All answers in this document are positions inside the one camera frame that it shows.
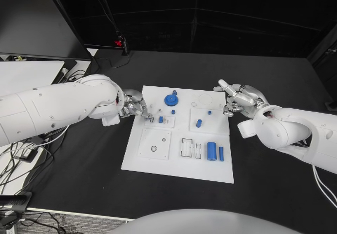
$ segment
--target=blue part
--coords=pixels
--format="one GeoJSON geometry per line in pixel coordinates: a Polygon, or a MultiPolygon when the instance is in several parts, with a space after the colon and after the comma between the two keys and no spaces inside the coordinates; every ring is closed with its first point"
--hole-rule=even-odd
{"type": "Polygon", "coordinates": [[[218,147],[218,158],[220,158],[220,162],[223,162],[223,147],[218,147]]]}
{"type": "Polygon", "coordinates": [[[165,96],[164,102],[166,106],[174,106],[177,104],[177,101],[178,99],[175,95],[169,94],[165,96]]]}
{"type": "Polygon", "coordinates": [[[215,143],[207,143],[207,160],[215,161],[215,143]]]}
{"type": "Polygon", "coordinates": [[[198,119],[195,122],[195,127],[198,128],[201,126],[201,120],[198,119]]]}

